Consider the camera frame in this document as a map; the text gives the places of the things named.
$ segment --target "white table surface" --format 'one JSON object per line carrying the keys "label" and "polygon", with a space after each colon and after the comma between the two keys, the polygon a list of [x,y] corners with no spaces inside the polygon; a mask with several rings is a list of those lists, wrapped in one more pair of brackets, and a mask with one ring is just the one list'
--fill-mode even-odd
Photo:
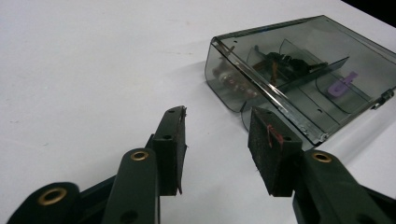
{"label": "white table surface", "polygon": [[[296,223],[291,198],[268,196],[248,132],[205,83],[210,39],[326,15],[396,51],[396,29],[338,0],[2,1],[0,223],[36,189],[80,190],[113,176],[166,109],[187,107],[183,195],[163,223]],[[320,149],[396,196],[396,100],[367,111]]]}

